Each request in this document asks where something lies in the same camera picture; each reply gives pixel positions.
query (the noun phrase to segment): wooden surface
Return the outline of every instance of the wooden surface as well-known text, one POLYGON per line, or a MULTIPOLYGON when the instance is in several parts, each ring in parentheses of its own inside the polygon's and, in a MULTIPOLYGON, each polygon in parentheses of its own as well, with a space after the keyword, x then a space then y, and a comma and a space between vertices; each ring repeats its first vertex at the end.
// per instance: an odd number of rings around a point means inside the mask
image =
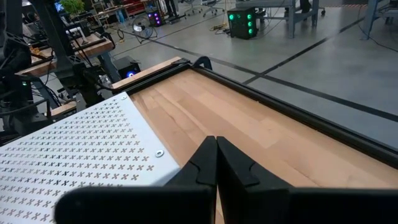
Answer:
POLYGON ((398 170, 192 70, 131 100, 180 166, 214 135, 296 187, 398 187, 398 170))
MULTIPOLYGON (((91 34, 90 36, 86 37, 88 42, 94 42, 99 40, 100 38, 97 37, 95 34, 91 34)), ((77 41, 79 42, 80 46, 82 43, 82 39, 78 38, 77 41)), ((94 46, 88 47, 86 49, 84 49, 85 53, 87 54, 88 57, 91 57, 93 55, 99 55, 102 54, 103 52, 109 52, 110 50, 112 50, 113 48, 113 44, 110 40, 106 39, 105 42, 96 44, 94 46)), ((49 49, 44 49, 41 51, 43 53, 43 55, 45 57, 51 56, 51 48, 49 49)), ((81 58, 84 57, 83 53, 81 52, 81 50, 79 50, 78 52, 75 52, 76 55, 79 55, 81 58)), ((36 57, 32 57, 32 63, 38 61, 39 59, 36 57)), ((40 65, 36 65, 32 68, 28 68, 25 70, 22 70, 20 72, 18 72, 17 74, 23 74, 25 72, 30 72, 31 74, 37 76, 37 77, 41 77, 43 75, 47 74, 47 70, 50 67, 50 70, 55 69, 57 66, 57 61, 53 60, 50 64, 50 62, 45 62, 42 63, 40 65)))
POLYGON ((166 66, 169 66, 171 63, 173 63, 173 62, 175 62, 175 61, 177 61, 177 60, 180 60, 180 59, 181 59, 180 57, 175 57, 175 58, 172 58, 172 59, 167 60, 167 61, 165 61, 165 62, 162 62, 162 63, 160 63, 160 64, 158 64, 158 65, 155 65, 155 66, 153 66, 153 67, 151 67, 151 68, 145 69, 144 71, 141 71, 141 72, 139 72, 139 73, 133 75, 132 77, 125 78, 125 79, 120 80, 120 81, 118 81, 118 82, 116 82, 116 83, 113 83, 113 84, 112 84, 112 88, 115 88, 115 89, 116 89, 116 88, 124 87, 124 86, 126 86, 127 84, 133 83, 133 82, 136 81, 137 79, 142 78, 142 77, 144 77, 144 76, 146 76, 146 75, 149 75, 149 74, 151 74, 152 72, 155 72, 155 71, 157 71, 157 70, 160 70, 161 68, 164 68, 164 67, 166 67, 166 66))
POLYGON ((56 116, 56 115, 59 115, 62 113, 66 113, 66 112, 74 110, 75 108, 76 108, 76 101, 72 101, 72 102, 66 103, 58 108, 52 109, 51 116, 56 116))

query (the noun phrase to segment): metal workbench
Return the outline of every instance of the metal workbench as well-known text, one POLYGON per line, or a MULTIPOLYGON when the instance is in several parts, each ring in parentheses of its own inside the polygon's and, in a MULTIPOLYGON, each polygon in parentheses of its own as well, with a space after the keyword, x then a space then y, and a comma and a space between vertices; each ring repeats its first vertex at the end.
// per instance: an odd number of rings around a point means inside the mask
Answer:
POLYGON ((363 25, 363 40, 369 40, 369 35, 372 31, 373 22, 380 18, 386 18, 386 24, 392 22, 392 18, 398 17, 398 8, 392 7, 389 4, 379 7, 381 0, 369 0, 368 9, 366 10, 364 25, 363 25))
POLYGON ((294 38, 295 24, 304 19, 312 18, 312 27, 315 27, 318 22, 319 0, 312 1, 312 8, 308 13, 296 13, 296 0, 254 0, 254 1, 237 1, 236 7, 286 7, 289 8, 289 15, 287 17, 263 17, 263 19, 286 19, 289 24, 289 38, 294 38))

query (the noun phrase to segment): table leg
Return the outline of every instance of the table leg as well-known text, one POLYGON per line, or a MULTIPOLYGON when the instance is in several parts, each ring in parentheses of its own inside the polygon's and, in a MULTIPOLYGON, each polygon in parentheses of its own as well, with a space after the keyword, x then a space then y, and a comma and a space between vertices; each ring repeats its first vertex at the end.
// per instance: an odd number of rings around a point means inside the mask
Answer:
POLYGON ((373 21, 376 15, 378 0, 369 0, 368 1, 368 9, 366 10, 364 26, 363 26, 363 40, 369 40, 369 35, 372 30, 373 21))
POLYGON ((129 17, 129 12, 127 12, 127 9, 126 8, 124 8, 124 12, 126 13, 126 21, 129 21, 130 20, 130 17, 129 17))
POLYGON ((318 24, 319 0, 312 1, 312 11, 312 27, 316 27, 318 24))
POLYGON ((111 56, 109 55, 109 53, 103 53, 101 54, 101 57, 103 58, 103 65, 105 67, 105 69, 107 69, 107 71, 109 72, 110 78, 112 79, 112 82, 118 82, 120 81, 120 75, 119 72, 116 70, 115 66, 113 65, 112 61, 111 61, 111 56))
POLYGON ((295 14, 295 6, 289 7, 289 38, 294 38, 294 29, 295 29, 295 21, 294 21, 294 14, 295 14))

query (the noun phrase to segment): wooden edge strip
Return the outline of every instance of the wooden edge strip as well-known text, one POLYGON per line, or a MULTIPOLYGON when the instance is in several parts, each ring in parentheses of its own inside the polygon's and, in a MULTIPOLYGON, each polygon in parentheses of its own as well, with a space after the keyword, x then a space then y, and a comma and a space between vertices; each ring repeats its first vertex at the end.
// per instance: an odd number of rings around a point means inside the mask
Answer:
POLYGON ((137 79, 142 78, 142 77, 144 77, 146 75, 149 75, 152 72, 156 72, 156 71, 158 71, 158 70, 160 70, 160 69, 162 69, 162 68, 164 68, 166 66, 169 66, 171 63, 173 63, 173 62, 175 62, 177 60, 180 60, 180 59, 181 59, 180 57, 174 57, 174 58, 171 58, 170 60, 167 60, 165 62, 157 64, 157 65, 155 65, 155 66, 153 66, 151 68, 145 69, 144 71, 141 71, 141 72, 133 75, 132 77, 125 78, 125 79, 120 80, 120 81, 118 81, 116 83, 113 83, 112 84, 112 88, 117 89, 117 88, 124 87, 124 86, 136 81, 137 79))
POLYGON ((71 110, 76 109, 76 101, 71 101, 69 103, 66 103, 58 108, 55 108, 53 110, 51 110, 51 116, 56 116, 62 113, 66 113, 69 112, 71 110))

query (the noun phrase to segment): potted plant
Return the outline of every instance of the potted plant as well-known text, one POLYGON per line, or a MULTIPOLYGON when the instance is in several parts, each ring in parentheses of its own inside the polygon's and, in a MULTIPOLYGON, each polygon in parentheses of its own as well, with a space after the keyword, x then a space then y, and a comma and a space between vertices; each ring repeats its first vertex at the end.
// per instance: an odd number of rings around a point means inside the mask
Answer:
POLYGON ((85 10, 85 4, 81 0, 61 0, 60 3, 71 17, 75 17, 85 10))

